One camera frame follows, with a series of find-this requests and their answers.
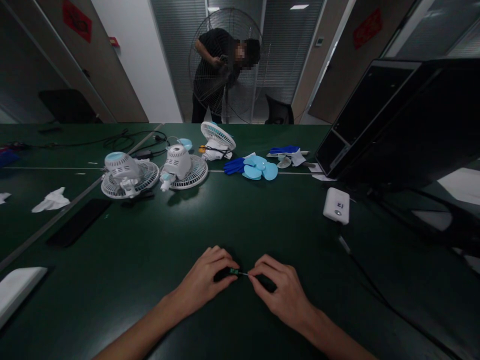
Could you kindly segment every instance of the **computer monitor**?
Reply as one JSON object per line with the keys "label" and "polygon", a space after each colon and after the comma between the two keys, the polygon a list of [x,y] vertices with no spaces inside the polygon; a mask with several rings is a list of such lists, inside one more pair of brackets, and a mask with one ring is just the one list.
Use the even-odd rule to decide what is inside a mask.
{"label": "computer monitor", "polygon": [[315,153],[347,183],[419,188],[480,157],[480,59],[374,60]]}

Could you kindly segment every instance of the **fire alarm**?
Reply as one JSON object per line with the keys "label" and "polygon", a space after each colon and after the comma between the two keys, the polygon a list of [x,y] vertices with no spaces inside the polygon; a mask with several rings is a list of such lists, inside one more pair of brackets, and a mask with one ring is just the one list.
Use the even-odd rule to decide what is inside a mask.
{"label": "fire alarm", "polygon": [[110,44],[111,44],[114,48],[119,48],[119,47],[120,47],[120,44],[119,44],[119,42],[118,42],[118,40],[117,40],[116,37],[110,36],[109,39],[110,39]]}

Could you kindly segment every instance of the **red paper cutting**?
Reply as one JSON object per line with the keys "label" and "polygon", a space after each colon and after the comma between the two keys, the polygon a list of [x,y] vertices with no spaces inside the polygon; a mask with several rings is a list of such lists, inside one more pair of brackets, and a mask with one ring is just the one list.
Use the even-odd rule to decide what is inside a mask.
{"label": "red paper cutting", "polygon": [[63,22],[88,43],[92,41],[92,20],[69,0],[63,0]]}
{"label": "red paper cutting", "polygon": [[382,30],[382,25],[380,8],[378,8],[353,31],[353,45],[355,46],[355,50],[379,33],[380,30]]}

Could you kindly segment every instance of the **black shirt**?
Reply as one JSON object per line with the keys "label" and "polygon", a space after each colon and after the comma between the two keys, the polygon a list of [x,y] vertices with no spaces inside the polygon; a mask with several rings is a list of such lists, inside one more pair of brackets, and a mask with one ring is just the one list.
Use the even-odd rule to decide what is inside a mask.
{"label": "black shirt", "polygon": [[[238,41],[222,28],[214,28],[202,34],[198,40],[205,46],[212,57],[222,58],[227,63],[231,73],[228,76],[227,86],[230,88],[240,75],[240,67],[235,64],[235,49]],[[221,72],[225,69],[215,68],[205,59],[201,59],[195,72],[193,83],[195,95],[200,99],[209,100],[209,97],[221,97],[224,86]]]}

